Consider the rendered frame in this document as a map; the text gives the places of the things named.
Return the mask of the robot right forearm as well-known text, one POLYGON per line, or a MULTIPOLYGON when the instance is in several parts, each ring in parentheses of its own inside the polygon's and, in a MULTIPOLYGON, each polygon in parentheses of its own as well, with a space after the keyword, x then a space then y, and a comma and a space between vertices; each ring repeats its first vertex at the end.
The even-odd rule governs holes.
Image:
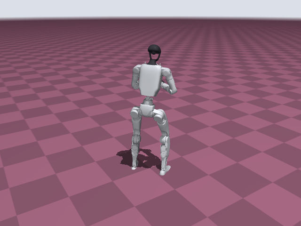
POLYGON ((168 89, 170 88, 168 84, 161 82, 161 88, 166 90, 168 92, 168 89))

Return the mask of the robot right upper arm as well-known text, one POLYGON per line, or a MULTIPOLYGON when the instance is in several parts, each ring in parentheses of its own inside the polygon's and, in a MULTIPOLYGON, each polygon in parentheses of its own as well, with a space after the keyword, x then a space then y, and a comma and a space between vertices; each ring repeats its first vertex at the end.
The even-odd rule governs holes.
POLYGON ((166 67, 162 67, 161 70, 162 70, 162 75, 164 77, 166 77, 166 81, 170 87, 168 89, 169 94, 171 94, 171 95, 175 94, 177 92, 177 89, 175 86, 175 82, 174 82, 171 70, 166 67))

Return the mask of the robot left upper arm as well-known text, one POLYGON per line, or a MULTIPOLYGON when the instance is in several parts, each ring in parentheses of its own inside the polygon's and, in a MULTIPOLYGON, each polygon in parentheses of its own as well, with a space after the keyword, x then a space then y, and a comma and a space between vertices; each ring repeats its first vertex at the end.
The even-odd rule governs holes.
POLYGON ((132 85, 132 87, 134 89, 139 89, 138 80, 139 80, 140 67, 141 67, 141 65, 136 65, 133 68, 133 76, 132 76, 132 83, 131 83, 131 85, 132 85))

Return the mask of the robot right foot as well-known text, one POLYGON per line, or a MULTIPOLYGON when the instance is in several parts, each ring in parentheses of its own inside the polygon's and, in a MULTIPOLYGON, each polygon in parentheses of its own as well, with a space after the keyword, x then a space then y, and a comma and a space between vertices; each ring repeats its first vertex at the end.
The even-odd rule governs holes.
POLYGON ((166 170, 164 171, 164 169, 162 169, 159 174, 160 175, 165 175, 169 171, 170 168, 171 168, 171 166, 167 165, 166 170))

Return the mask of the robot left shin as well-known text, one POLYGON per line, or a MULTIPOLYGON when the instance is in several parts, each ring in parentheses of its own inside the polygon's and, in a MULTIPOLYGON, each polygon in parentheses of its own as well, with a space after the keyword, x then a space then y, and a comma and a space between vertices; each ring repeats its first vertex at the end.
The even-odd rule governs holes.
POLYGON ((136 167, 137 156, 138 156, 138 153, 139 153, 139 146, 140 146, 140 143, 134 144, 133 139, 134 139, 134 135, 132 135, 131 152, 132 152, 132 158, 133 158, 133 167, 134 167, 134 165, 135 165, 135 167, 136 167))

